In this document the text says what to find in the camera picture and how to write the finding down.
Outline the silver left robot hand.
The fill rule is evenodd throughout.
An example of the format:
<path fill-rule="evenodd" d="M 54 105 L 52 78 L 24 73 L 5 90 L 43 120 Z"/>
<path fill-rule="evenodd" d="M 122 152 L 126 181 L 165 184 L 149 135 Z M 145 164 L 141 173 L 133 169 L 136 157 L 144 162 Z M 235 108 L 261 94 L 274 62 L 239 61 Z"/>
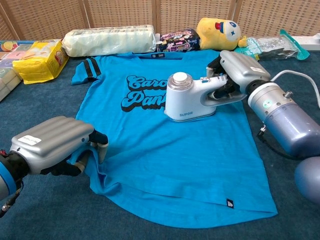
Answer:
<path fill-rule="evenodd" d="M 95 147 L 98 162 L 105 159 L 109 139 L 90 123 L 73 117 L 56 116 L 17 134 L 10 153 L 21 156 L 32 175 L 53 167 L 84 146 Z"/>

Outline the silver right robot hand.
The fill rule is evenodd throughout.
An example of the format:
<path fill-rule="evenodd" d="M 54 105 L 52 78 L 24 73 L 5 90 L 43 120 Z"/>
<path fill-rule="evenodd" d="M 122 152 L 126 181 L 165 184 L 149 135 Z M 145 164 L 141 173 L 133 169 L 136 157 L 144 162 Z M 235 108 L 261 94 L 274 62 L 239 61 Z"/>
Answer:
<path fill-rule="evenodd" d="M 243 100 L 247 88 L 268 82 L 271 75 L 253 57 L 223 50 L 206 67 L 207 77 L 225 76 L 226 83 L 207 94 L 209 100 L 231 103 Z"/>

